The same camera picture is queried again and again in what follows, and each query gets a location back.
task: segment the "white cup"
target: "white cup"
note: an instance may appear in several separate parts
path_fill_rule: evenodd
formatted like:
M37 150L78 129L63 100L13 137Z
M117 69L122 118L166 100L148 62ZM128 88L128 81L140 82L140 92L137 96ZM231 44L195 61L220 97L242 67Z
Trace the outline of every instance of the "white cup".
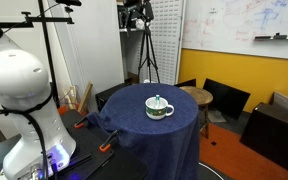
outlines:
M174 113L174 107L168 104L167 100L160 97L159 105L156 105L156 97L148 98L145 101L146 114L153 120L163 119L165 116L170 116Z

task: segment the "carpet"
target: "carpet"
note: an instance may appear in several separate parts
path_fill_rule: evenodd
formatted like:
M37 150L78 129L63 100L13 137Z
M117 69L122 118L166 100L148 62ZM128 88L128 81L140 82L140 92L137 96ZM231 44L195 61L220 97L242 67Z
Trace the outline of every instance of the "carpet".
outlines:
M237 180L288 180L286 169L241 144L240 137L209 124L209 138L200 136L200 161Z

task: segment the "white robot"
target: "white robot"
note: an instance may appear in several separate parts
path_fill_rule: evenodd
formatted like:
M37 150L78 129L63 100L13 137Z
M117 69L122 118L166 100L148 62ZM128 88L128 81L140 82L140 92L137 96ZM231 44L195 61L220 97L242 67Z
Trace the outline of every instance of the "white robot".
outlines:
M21 50L0 30L0 103L9 110L27 111L39 104L41 109L29 113L9 113L21 134L21 139L6 155L0 179L47 179L67 167L75 148L75 140L68 134L53 98L48 72L32 54ZM39 131L27 117L35 119ZM45 145L43 156L41 144Z

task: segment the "wooden stool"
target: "wooden stool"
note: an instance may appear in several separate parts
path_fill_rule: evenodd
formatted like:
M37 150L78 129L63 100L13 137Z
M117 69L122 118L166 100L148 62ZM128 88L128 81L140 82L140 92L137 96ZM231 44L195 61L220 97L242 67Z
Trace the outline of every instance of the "wooden stool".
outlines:
M208 132L209 131L208 129L208 122L209 122L208 105L213 101L212 94L206 91L205 89L201 89L201 88L197 88L193 86L182 86L180 88L186 91L187 93L189 93L197 102L199 110L204 112L205 121L204 121L202 128L200 129L200 132L202 132L203 129L205 128L205 137L208 138L208 133L209 133Z

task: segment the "cup handle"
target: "cup handle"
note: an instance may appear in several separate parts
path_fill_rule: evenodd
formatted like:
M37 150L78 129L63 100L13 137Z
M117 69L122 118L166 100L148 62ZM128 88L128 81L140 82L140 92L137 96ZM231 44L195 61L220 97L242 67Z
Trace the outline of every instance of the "cup handle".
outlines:
M174 107L172 106L172 105L167 105L167 107L168 108L171 108L172 109L172 111L171 112L169 112L169 113L166 113L166 116L170 116L170 115L172 115L173 113L174 113Z

